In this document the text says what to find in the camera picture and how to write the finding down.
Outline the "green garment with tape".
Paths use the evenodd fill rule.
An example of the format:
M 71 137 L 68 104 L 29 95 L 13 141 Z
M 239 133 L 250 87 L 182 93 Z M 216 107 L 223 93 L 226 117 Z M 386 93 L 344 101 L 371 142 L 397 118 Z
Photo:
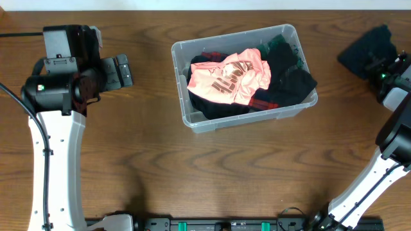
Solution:
M 256 48 L 260 51 L 261 53 L 261 59 L 266 60 L 269 52 L 274 49 L 278 44 L 280 43 L 286 43 L 285 38 L 282 35 L 277 35 L 274 38 L 272 38 L 269 42 L 265 44 L 260 44 Z M 299 48 L 296 45 L 291 45 L 290 46 L 294 56 L 297 57 L 297 67 L 298 68 L 303 68 L 304 66 L 304 61 L 302 58 L 299 56 Z

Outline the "dark green-black garment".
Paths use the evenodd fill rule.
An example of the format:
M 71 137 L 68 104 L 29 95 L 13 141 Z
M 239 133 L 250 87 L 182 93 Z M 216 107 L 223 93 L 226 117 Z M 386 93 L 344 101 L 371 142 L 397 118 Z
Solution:
M 266 61 L 271 71 L 267 90 L 270 99 L 279 103 L 279 108 L 302 103 L 317 86 L 308 71 L 297 67 L 297 57 L 288 43 L 278 44 L 269 52 Z

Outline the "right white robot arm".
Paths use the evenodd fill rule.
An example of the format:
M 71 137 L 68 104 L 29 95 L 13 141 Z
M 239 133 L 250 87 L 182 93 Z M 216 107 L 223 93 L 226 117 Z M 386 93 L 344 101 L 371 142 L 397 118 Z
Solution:
M 368 165 L 331 200 L 327 211 L 317 213 L 307 230 L 353 230 L 383 192 L 410 172 L 410 55 L 399 55 L 388 67 L 374 62 L 365 70 L 392 115 L 377 135 L 377 148 Z

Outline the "pink white printed garment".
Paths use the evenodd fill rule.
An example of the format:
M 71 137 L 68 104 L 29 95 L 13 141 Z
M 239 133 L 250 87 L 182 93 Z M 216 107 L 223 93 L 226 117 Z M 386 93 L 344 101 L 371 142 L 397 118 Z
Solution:
M 192 64 L 188 91 L 213 103 L 248 105 L 258 89 L 268 89 L 270 81 L 268 62 L 251 48 L 221 62 Z

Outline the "black garment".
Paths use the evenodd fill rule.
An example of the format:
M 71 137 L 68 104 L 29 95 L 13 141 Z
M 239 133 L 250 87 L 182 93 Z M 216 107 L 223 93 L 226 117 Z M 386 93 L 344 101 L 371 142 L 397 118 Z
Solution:
M 202 52 L 200 55 L 195 56 L 191 60 L 191 64 L 196 64 L 200 62 L 222 62 L 228 57 L 227 54 L 219 52 L 205 53 Z M 239 104 L 221 104 L 208 101 L 204 98 L 193 94 L 188 91 L 190 102 L 194 109 L 201 111 L 203 115 L 209 119 L 219 119 L 223 117 L 230 117 L 235 115 L 242 115 L 249 113 L 250 109 L 245 105 Z

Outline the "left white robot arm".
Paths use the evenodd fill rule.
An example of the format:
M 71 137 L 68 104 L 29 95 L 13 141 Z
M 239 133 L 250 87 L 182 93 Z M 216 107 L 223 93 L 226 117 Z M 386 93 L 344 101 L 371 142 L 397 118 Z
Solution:
M 46 56 L 21 89 L 33 141 L 30 230 L 132 230 L 132 216 L 115 214 L 93 224 L 82 208 L 80 152 L 87 107 L 103 92 L 133 85 L 124 54 L 102 58 L 94 26 L 46 26 Z

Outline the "red plaid flannel shirt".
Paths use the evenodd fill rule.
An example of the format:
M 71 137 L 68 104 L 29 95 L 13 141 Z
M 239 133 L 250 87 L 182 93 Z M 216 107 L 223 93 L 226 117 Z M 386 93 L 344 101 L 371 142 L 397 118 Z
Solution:
M 228 55 L 219 52 L 202 52 L 200 55 L 205 58 L 206 62 L 222 62 Z M 269 91 L 264 89 L 258 89 L 249 101 L 249 107 L 255 111 L 271 110 L 279 108 L 279 103 L 276 103 L 273 99 L 270 99 Z

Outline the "dark navy garment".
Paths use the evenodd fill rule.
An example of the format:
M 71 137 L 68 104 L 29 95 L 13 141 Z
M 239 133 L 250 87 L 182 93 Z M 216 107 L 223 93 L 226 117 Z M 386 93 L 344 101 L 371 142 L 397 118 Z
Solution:
M 366 80 L 367 65 L 377 60 L 385 60 L 385 64 L 391 64 L 397 58 L 391 36 L 387 25 L 377 26 L 343 50 L 337 60 L 357 77 Z

